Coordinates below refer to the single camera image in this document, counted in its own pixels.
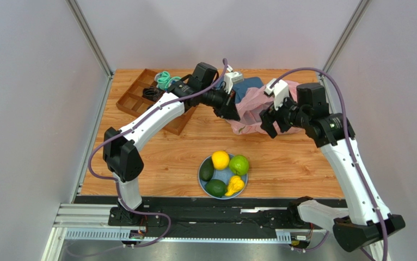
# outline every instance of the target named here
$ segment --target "pink bag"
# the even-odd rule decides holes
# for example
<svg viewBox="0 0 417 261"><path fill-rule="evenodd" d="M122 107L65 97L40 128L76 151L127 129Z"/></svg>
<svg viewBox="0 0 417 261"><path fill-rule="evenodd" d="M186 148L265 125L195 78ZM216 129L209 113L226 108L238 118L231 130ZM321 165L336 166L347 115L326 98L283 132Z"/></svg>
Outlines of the pink bag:
<svg viewBox="0 0 417 261"><path fill-rule="evenodd" d="M297 86L299 83L292 82L290 80L286 80L285 82L287 82L289 85L289 91L291 92L292 98L296 101ZM240 103L236 104L237 112L239 113L241 120L226 120L231 124L232 131L235 134L241 135L254 132L267 134L263 129L260 128L260 125L262 124L262 120L260 119L260 112L273 104L274 98L273 96L267 97L265 94L263 94L265 86L266 85L261 88L247 89L246 96L242 98ZM301 130L300 128L292 127L287 132L281 133L276 122L273 124L273 126L278 134L292 134Z"/></svg>

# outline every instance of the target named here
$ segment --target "bowl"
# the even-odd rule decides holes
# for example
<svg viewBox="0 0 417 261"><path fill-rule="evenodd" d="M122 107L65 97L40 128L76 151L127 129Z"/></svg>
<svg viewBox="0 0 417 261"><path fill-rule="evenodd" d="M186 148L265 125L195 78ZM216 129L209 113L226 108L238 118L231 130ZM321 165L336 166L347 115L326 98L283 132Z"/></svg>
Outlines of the bowl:
<svg viewBox="0 0 417 261"><path fill-rule="evenodd" d="M234 157L234 155L233 154L229 154L229 158L230 159L232 159ZM212 160L212 156L208 156L204 161L202 161L202 163L200 164L200 167L202 167L202 164L206 161L206 160ZM215 196L212 196L212 195L210 195L208 192L207 192L207 190L205 190L205 185L207 184L207 182L208 181L203 181L202 179L200 179L199 178L199 172L200 172L200 167L199 167L199 171L197 172L197 179L199 180L199 184L200 184L200 186L201 186L201 188L205 191L205 193L207 193L207 195L209 195L209 196L211 196L211 197L213 197L213 198L216 198L216 199L218 199L218 200L228 200L228 199L230 199L230 198L233 198L233 197L237 197L237 195L239 195L242 191L244 191L244 189L247 187L247 180L248 180L248 178L247 178L247 175L248 174L245 174L245 175L243 175L243 176L240 176L241 177L241 179L244 181L244 183L246 184L245 186L244 186L244 188L242 188L242 190L241 191L238 191L238 192L236 192L236 193L234 193L232 196L230 196L230 197L227 197L227 196L222 196L222 197L215 197ZM228 183L229 183L229 179L232 177L232 176L234 176L235 174L229 169L229 167L227 167L226 169L224 169L224 170L215 170L215 172L213 173L213 177L212 177L212 179L219 179L219 180L221 180L221 181L223 181L226 185L228 185Z"/></svg>

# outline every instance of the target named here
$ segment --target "yellow pepper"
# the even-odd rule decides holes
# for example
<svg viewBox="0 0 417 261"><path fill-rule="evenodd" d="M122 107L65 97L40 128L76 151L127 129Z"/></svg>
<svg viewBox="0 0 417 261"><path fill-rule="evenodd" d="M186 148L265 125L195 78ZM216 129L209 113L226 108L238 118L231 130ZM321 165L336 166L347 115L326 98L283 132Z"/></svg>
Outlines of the yellow pepper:
<svg viewBox="0 0 417 261"><path fill-rule="evenodd" d="M229 179L228 183L228 192L226 192L225 196L230 197L234 193L241 191L246 184L241 179L240 176L234 175Z"/></svg>

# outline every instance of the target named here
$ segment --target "white backdrop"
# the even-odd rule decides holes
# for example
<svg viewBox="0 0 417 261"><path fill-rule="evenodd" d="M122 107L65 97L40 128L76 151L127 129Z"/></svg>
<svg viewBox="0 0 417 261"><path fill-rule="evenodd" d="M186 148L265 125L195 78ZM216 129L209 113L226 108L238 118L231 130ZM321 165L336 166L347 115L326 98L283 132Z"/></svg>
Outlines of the white backdrop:
<svg viewBox="0 0 417 261"><path fill-rule="evenodd" d="M417 1L372 1L331 73L371 179L407 223L392 260L417 260Z"/></svg>
<svg viewBox="0 0 417 261"><path fill-rule="evenodd" d="M358 0L78 0L112 69L322 67Z"/></svg>
<svg viewBox="0 0 417 261"><path fill-rule="evenodd" d="M41 259L106 81L65 1L0 1L0 260Z"/></svg>

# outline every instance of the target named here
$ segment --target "blue cloth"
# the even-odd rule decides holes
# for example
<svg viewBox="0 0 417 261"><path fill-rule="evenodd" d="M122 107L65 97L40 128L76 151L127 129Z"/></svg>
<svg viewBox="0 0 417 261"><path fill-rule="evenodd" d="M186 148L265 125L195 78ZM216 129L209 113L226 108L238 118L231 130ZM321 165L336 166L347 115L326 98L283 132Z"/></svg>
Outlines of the blue cloth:
<svg viewBox="0 0 417 261"><path fill-rule="evenodd" d="M242 98L246 96L247 89L249 88L261 88L263 82L259 77L252 77L244 79L240 83L236 83L232 86L232 89L236 92L235 103L238 104L241 102Z"/></svg>

